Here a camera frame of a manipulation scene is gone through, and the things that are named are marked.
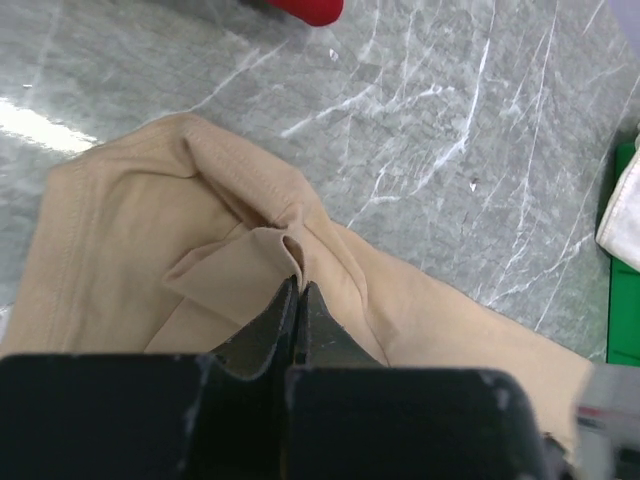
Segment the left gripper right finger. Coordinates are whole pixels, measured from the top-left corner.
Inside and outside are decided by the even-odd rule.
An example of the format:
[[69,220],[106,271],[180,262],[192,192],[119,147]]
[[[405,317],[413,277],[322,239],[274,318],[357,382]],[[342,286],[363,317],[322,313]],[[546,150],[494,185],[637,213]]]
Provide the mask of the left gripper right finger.
[[308,284],[298,303],[294,364],[319,368],[382,366],[333,318],[314,282]]

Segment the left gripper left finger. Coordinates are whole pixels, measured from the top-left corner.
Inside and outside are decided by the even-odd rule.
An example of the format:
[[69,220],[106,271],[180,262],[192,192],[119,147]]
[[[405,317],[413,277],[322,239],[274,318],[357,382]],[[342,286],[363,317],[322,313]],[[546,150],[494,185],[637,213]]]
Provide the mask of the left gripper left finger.
[[222,371],[242,382],[269,375],[273,366],[287,366],[296,330],[299,300],[295,276],[283,281],[264,311],[211,351]]

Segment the beige t shirt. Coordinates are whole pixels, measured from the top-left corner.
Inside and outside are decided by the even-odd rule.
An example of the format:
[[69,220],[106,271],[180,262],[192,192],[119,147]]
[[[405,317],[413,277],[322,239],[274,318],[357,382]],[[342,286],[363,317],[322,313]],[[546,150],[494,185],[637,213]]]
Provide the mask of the beige t shirt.
[[3,355],[204,353],[281,283],[319,286],[386,366],[489,367],[528,394],[560,477],[592,365],[332,221],[293,166],[192,114],[54,167]]

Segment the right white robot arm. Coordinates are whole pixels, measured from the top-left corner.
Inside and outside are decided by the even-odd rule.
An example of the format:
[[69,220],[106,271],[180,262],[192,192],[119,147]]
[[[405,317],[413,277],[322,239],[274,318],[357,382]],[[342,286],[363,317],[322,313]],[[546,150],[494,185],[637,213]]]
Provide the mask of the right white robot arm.
[[583,479],[639,477],[639,369],[593,368],[576,408],[577,460]]

